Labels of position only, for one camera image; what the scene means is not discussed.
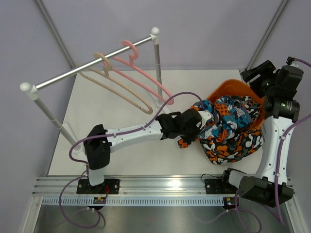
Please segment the black bracket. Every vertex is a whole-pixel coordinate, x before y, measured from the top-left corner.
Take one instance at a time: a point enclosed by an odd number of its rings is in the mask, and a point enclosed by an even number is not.
[[[106,194],[106,186],[109,189],[109,195],[119,194],[119,179],[105,179],[104,183],[96,186],[91,186],[88,179],[80,179],[78,182],[77,194]]]
[[[235,194],[235,186],[224,183],[221,178],[208,178],[204,180],[206,194]]]

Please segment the garment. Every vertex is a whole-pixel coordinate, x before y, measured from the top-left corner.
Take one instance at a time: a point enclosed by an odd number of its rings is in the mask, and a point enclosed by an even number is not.
[[[223,96],[212,103],[195,103],[191,108],[207,110],[212,119],[206,122],[197,139],[214,164],[236,162],[257,151],[263,144],[260,127],[249,128],[260,115],[261,105],[247,96]],[[188,145],[180,139],[180,148]]]

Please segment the patterned cloth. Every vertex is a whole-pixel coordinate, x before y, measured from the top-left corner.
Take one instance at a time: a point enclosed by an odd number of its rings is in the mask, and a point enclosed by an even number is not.
[[[208,110],[212,119],[207,121],[198,135],[202,148],[214,164],[236,162],[257,151],[263,144],[260,127],[249,126],[260,115],[261,106],[247,96],[223,96],[212,103],[197,102],[191,108]],[[180,148],[188,147],[182,139]]]

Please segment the white plastic connector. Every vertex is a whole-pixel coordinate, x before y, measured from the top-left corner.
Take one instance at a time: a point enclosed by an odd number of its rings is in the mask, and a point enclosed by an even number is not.
[[[160,33],[159,28],[152,28],[151,29],[150,36],[152,37],[152,41],[154,42],[155,45],[159,44],[159,33]]]
[[[26,92],[31,100],[37,100],[39,98],[37,94],[38,90],[35,86],[31,86],[29,83],[22,83],[19,88],[21,91]]]

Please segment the gray wall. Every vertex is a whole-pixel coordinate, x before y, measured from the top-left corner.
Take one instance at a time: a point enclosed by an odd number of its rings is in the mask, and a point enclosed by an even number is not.
[[[280,0],[42,0],[75,63],[160,29],[162,68],[244,68]],[[154,69],[152,44],[137,64]]]
[[[69,69],[32,0],[0,5],[0,232],[16,233],[37,176],[47,172],[57,130],[19,90]],[[42,91],[64,116],[73,79]]]
[[[288,56],[301,58],[311,63],[310,10],[311,1],[290,1],[255,65],[270,60],[280,67],[285,64]],[[311,68],[305,65],[300,65],[300,67],[305,74],[297,89],[295,100],[300,102],[299,118],[301,119],[311,113]],[[287,167],[304,217],[311,230],[311,223],[308,221],[311,215],[310,138],[311,120],[296,127],[291,140]]]

